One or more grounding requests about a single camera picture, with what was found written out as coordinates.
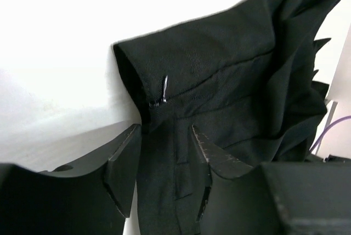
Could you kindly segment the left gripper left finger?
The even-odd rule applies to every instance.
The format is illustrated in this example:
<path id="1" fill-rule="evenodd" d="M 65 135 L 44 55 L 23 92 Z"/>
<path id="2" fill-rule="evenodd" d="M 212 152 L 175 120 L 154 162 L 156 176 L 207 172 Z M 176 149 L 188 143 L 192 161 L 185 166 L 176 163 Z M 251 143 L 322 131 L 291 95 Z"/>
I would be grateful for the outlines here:
<path id="1" fill-rule="evenodd" d="M 122 234 L 141 148 L 133 124 L 53 171 L 1 164 L 1 234 Z"/>

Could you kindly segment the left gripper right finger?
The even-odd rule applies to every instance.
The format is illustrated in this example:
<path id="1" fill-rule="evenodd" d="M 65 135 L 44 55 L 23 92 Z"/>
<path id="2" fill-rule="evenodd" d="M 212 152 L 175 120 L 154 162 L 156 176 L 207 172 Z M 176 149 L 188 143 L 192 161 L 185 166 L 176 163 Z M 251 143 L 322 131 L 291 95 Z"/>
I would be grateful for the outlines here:
<path id="1" fill-rule="evenodd" d="M 252 167 L 191 127 L 193 214 L 200 234 L 350 234 L 350 162 Z"/>

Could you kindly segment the black skirt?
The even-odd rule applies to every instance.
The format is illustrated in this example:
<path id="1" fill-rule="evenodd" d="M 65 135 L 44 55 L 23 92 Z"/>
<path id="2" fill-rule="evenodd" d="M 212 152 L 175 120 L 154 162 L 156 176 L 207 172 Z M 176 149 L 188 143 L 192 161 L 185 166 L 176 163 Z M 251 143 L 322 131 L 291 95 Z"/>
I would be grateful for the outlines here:
<path id="1" fill-rule="evenodd" d="M 341 0 L 245 0 L 114 44 L 142 123 L 141 234 L 194 234 L 188 130 L 257 165 L 301 162 L 327 112 L 315 36 Z"/>

